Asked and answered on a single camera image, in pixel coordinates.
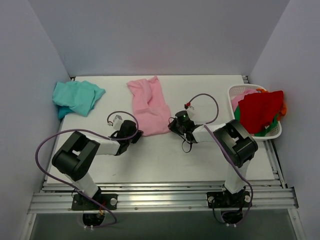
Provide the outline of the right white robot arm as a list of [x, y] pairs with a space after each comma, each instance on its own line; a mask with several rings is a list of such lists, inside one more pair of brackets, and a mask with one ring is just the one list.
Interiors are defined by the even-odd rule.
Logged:
[[244, 189], [250, 161], [258, 150], [258, 144], [241, 123], [233, 119], [219, 125], [195, 124], [187, 111], [171, 117], [168, 129], [184, 138], [189, 144], [215, 142], [228, 162], [222, 193], [223, 203], [234, 206], [240, 201], [239, 192]]

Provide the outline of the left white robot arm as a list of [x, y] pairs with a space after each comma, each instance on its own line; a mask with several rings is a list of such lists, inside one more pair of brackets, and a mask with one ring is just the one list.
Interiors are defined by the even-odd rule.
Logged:
[[101, 203], [101, 197], [97, 194], [100, 189], [89, 174], [95, 156], [119, 156], [127, 151], [130, 144], [135, 144], [143, 133], [131, 120], [123, 121], [110, 139], [88, 137], [74, 131], [55, 153], [51, 163], [85, 194], [83, 204], [95, 210]]

